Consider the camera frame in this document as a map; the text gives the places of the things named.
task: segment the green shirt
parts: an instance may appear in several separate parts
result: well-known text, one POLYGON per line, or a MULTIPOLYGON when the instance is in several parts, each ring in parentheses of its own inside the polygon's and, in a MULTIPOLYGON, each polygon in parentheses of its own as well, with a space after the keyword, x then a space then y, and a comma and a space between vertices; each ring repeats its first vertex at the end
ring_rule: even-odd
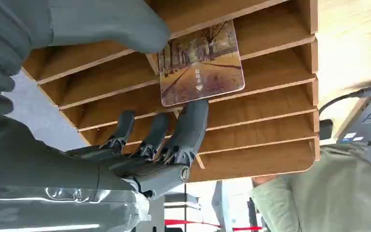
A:
POLYGON ((272 232, 371 231, 366 147, 321 147, 321 161, 255 187, 251 197, 272 232))

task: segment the wooden organizer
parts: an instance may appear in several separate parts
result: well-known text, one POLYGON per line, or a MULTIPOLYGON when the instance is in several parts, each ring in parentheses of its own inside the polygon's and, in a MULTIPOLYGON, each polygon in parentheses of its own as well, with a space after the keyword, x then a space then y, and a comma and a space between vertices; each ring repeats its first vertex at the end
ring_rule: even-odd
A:
MULTIPOLYGON (((172 38, 234 20, 245 77, 239 92, 209 99, 208 129, 190 181, 299 172, 319 160, 316 0, 149 0, 172 38)), ((114 42, 34 50, 24 72, 89 145, 105 142, 124 110, 136 120, 125 152, 168 112, 156 55, 114 42)))

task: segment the card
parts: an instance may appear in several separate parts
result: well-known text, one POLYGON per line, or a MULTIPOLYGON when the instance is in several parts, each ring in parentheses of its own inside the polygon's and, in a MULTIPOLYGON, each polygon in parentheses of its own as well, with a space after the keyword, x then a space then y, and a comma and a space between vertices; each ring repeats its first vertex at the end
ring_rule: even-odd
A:
POLYGON ((232 20, 170 40, 158 54, 158 69, 164 106, 243 89, 232 20))

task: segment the gray robotic hand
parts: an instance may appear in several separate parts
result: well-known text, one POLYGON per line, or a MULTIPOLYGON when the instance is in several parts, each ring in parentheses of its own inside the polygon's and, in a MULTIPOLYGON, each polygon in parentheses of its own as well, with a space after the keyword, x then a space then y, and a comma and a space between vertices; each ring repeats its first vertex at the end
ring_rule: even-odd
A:
POLYGON ((167 126, 164 115, 156 116, 131 155, 121 154, 133 124, 129 112, 103 146, 64 153, 5 117, 13 104, 1 95, 13 90, 10 76, 19 73, 32 49, 114 40, 150 53, 162 50, 169 37, 143 0, 0 0, 0 229, 57 230, 83 223, 129 231, 140 220, 139 195, 154 199, 187 180, 204 136, 207 101, 185 107, 156 157, 167 126))
MULTIPOLYGON (((159 155, 168 126, 165 113, 154 117, 147 137, 132 154, 122 154, 133 129, 134 112, 123 112, 115 133, 101 146, 68 151, 67 156, 92 160, 110 170, 116 177, 128 182, 146 198, 154 200, 173 187, 185 183, 190 167, 207 128, 208 102, 189 103, 178 117, 174 134, 165 143, 159 155)), ((99 176, 111 178, 110 175, 99 176)))

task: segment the cable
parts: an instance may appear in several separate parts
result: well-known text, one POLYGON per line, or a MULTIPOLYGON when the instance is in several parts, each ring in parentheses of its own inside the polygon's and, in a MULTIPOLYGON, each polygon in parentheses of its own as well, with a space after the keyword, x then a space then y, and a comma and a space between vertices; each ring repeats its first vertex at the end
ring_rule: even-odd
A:
POLYGON ((371 87, 363 88, 358 91, 345 94, 343 96, 337 97, 328 103, 326 103, 324 106, 319 109, 319 115, 321 116, 322 111, 324 111, 326 108, 328 108, 330 105, 334 104, 335 102, 339 102, 340 100, 346 99, 346 98, 364 98, 364 97, 371 97, 371 87))

